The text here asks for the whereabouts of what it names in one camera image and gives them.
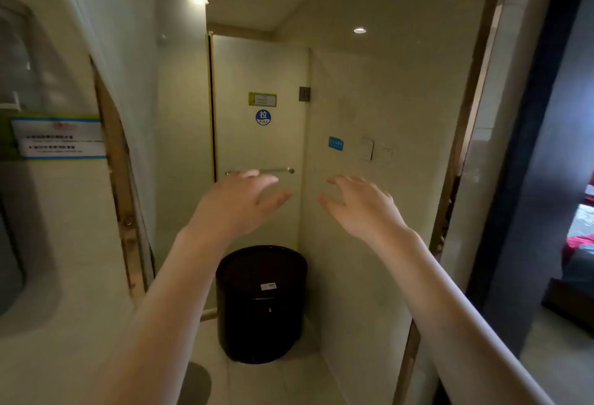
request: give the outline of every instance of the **blue round sticker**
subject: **blue round sticker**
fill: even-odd
[[[260,110],[256,113],[256,122],[260,125],[268,125],[270,124],[270,120],[272,116],[268,110]]]

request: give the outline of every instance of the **door handle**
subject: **door handle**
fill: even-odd
[[[228,170],[225,172],[225,175],[231,175],[237,170]],[[274,173],[274,172],[288,172],[288,173],[295,173],[295,169],[293,168],[277,168],[277,169],[260,169],[260,173]]]

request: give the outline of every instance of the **person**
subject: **person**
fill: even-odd
[[[277,181],[249,170],[204,195],[104,366],[92,403],[176,403],[219,261],[234,239],[290,199],[285,191],[258,201]],[[329,182],[340,188],[343,201],[320,194],[319,203],[390,271],[454,405],[553,403],[406,226],[389,194],[360,177],[335,176]]]

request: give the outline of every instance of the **forearm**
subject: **forearm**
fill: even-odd
[[[122,344],[105,366],[95,403],[176,403],[224,250],[224,242],[180,232]]]
[[[417,234],[386,231],[374,245],[405,296],[454,404],[552,403]]]

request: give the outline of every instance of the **blue sticker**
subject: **blue sticker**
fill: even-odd
[[[342,149],[345,147],[345,143],[342,142],[342,139],[330,137],[330,141],[328,141],[328,147],[335,148],[342,152]]]
[[[272,116],[270,114],[270,111],[268,111],[268,110],[260,110],[256,113],[256,122],[259,123],[260,125],[270,124],[271,119],[272,119]]]

